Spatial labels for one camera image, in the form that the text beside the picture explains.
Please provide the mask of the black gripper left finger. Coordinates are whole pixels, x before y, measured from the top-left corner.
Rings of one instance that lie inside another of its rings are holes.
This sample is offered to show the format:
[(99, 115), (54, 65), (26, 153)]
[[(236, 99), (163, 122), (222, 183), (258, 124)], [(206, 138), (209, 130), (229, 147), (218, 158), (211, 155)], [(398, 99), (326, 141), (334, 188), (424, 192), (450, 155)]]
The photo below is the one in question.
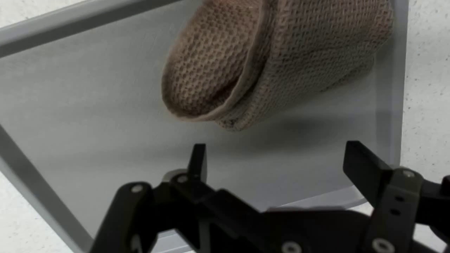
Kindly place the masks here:
[(182, 171), (157, 186), (118, 188), (88, 253), (151, 253), (161, 231), (174, 230), (195, 253), (261, 253), (248, 219), (257, 212), (205, 182), (206, 146), (195, 143)]

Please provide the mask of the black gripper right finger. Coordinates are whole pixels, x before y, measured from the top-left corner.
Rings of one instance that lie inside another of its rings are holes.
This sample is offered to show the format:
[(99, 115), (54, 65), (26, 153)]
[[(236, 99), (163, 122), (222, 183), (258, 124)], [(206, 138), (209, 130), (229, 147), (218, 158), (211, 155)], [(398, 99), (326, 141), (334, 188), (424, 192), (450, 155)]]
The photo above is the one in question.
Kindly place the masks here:
[(346, 143), (343, 171), (372, 206), (361, 253), (436, 253), (413, 238), (416, 224), (450, 244), (450, 175), (433, 182), (412, 168), (391, 167), (358, 140)]

